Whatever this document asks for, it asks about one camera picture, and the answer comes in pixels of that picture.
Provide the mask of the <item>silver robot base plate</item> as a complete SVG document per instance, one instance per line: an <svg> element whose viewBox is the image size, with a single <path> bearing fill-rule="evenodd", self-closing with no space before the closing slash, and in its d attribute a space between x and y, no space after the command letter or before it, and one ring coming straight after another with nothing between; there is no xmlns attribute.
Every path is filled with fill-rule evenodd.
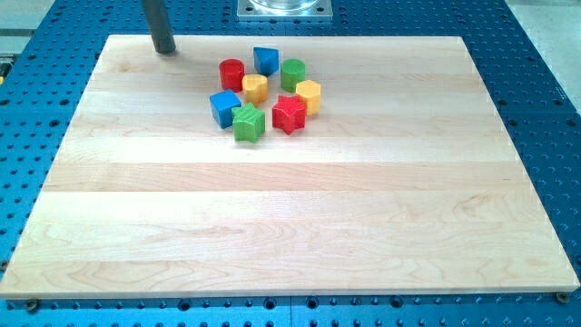
<svg viewBox="0 0 581 327"><path fill-rule="evenodd" d="M236 14L241 21L330 20L331 0L237 0Z"/></svg>

